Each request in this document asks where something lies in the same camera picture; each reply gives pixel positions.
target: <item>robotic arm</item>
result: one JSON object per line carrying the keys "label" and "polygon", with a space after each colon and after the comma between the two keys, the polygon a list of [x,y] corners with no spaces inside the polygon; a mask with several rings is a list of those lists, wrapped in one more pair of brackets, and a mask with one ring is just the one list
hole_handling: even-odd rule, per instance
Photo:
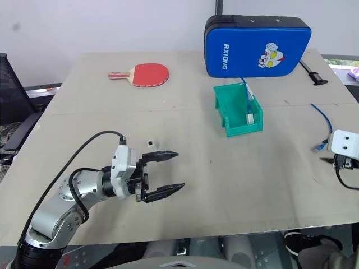
{"label": "robotic arm", "polygon": [[146,163],[169,160],[178,153],[156,151],[137,159],[136,150],[129,148],[126,140],[122,142],[111,166],[101,170],[79,168],[62,180],[57,193],[34,212],[25,240],[19,242],[16,258],[8,268],[55,268],[76,230],[88,220],[88,210],[98,202],[135,194],[137,202],[149,203],[166,198],[185,185],[167,185],[148,193]]}

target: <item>cartoon character print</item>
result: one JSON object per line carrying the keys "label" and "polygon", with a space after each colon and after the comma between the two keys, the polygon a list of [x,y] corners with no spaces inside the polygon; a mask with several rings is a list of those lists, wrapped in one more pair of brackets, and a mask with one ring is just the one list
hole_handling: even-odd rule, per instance
{"label": "cartoon character print", "polygon": [[272,68],[284,60],[282,52],[278,51],[278,46],[274,43],[268,43],[265,46],[265,53],[260,57],[258,66],[261,68]]}

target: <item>white wall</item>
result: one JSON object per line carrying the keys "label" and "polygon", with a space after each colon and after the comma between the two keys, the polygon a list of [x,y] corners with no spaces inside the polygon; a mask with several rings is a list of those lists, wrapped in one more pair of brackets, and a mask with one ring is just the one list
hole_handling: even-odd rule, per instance
{"label": "white wall", "polygon": [[[85,52],[203,50],[215,0],[0,0],[0,52],[24,86],[62,82]],[[309,47],[359,55],[358,0],[224,0],[224,14],[297,16]]]}

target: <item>chair armrest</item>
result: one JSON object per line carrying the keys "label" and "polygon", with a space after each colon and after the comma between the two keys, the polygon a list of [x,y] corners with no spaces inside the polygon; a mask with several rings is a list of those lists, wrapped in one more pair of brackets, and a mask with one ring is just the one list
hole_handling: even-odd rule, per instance
{"label": "chair armrest", "polygon": [[17,151],[24,144],[36,122],[41,117],[42,112],[33,113],[16,129],[10,139],[4,145],[6,151]]}

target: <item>black shoe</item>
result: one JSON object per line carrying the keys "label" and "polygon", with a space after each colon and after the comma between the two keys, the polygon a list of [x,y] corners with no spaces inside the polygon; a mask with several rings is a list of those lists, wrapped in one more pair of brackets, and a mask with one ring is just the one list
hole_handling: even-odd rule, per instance
{"label": "black shoe", "polygon": [[343,249],[343,246],[339,240],[336,240],[330,236],[319,235],[319,236],[309,236],[301,234],[297,231],[290,232],[284,236],[284,241],[286,242],[286,249],[295,256],[298,256],[299,252],[306,248],[317,247],[322,245],[322,239],[329,239],[333,241],[339,250]]}

